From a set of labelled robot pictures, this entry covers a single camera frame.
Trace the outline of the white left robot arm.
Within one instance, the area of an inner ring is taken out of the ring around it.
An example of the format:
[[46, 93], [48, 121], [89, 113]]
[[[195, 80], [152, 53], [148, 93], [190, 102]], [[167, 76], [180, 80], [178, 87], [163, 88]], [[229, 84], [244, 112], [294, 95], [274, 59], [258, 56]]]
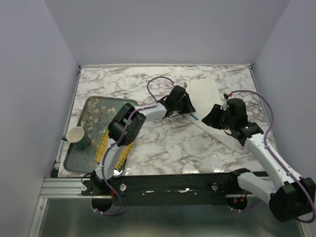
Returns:
[[90, 175], [93, 190], [104, 195], [109, 191], [108, 180], [114, 176], [117, 162], [123, 152], [136, 139], [140, 129], [146, 122], [171, 117], [178, 114], [195, 112], [188, 92], [187, 84], [176, 85], [169, 95], [152, 105], [134, 107], [129, 103], [123, 105], [108, 125], [97, 149], [97, 168]]

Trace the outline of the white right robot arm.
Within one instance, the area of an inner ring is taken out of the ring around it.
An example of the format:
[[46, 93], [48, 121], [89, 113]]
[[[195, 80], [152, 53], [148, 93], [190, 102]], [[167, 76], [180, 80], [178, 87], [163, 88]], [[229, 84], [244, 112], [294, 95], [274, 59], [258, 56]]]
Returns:
[[225, 107], [215, 104], [202, 122], [215, 129], [229, 130], [229, 135], [258, 160], [271, 180], [267, 182], [246, 168], [238, 169], [231, 172], [227, 181], [230, 192], [251, 192], [269, 206], [280, 222], [299, 220], [308, 213], [313, 214], [308, 222], [315, 221], [315, 182], [311, 178], [303, 178], [291, 168], [269, 144], [261, 127], [248, 121], [242, 99], [229, 99]]

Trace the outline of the cream cloth napkin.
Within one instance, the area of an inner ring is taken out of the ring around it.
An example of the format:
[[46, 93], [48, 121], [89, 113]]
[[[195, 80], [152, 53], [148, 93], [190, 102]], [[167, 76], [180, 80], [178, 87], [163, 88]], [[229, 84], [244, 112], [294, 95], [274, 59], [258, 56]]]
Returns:
[[195, 108], [195, 112], [192, 113], [199, 120], [195, 120], [190, 114], [184, 116], [197, 127], [202, 129], [207, 134], [211, 135], [217, 141], [221, 142], [230, 150], [234, 150], [235, 141], [232, 137], [225, 134], [224, 131], [214, 129], [210, 126], [202, 123], [202, 119], [206, 117], [212, 110], [215, 104], [222, 105], [222, 101], [219, 96], [219, 92], [214, 79], [190, 79], [186, 83], [188, 87], [186, 92], [189, 94], [191, 103]]

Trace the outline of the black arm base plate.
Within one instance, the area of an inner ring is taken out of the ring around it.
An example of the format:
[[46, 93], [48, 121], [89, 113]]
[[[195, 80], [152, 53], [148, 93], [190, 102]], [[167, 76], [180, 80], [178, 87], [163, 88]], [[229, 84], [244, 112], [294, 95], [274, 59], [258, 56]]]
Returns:
[[90, 178], [81, 186], [83, 196], [108, 198], [118, 206], [230, 205], [246, 209], [251, 193], [230, 183], [228, 173], [143, 175], [112, 178], [105, 190], [91, 186]]

